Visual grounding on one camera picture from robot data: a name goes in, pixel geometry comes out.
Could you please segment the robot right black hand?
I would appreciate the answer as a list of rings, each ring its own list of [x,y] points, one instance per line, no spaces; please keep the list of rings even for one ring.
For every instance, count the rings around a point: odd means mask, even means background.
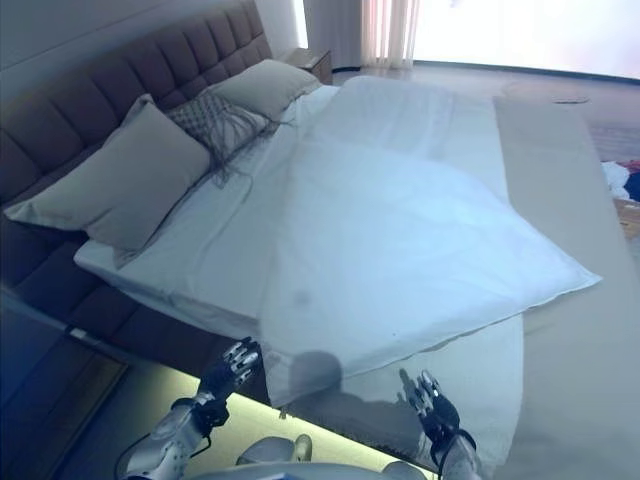
[[[437,379],[422,370],[415,378],[399,371],[406,400],[414,409],[427,438],[434,444],[447,441],[460,426],[456,407],[443,393]]]

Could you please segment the robot left black hand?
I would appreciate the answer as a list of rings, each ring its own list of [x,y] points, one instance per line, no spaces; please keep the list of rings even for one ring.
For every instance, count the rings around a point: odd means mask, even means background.
[[[205,372],[198,392],[216,400],[226,399],[262,368],[262,355],[257,341],[246,337],[232,345]]]

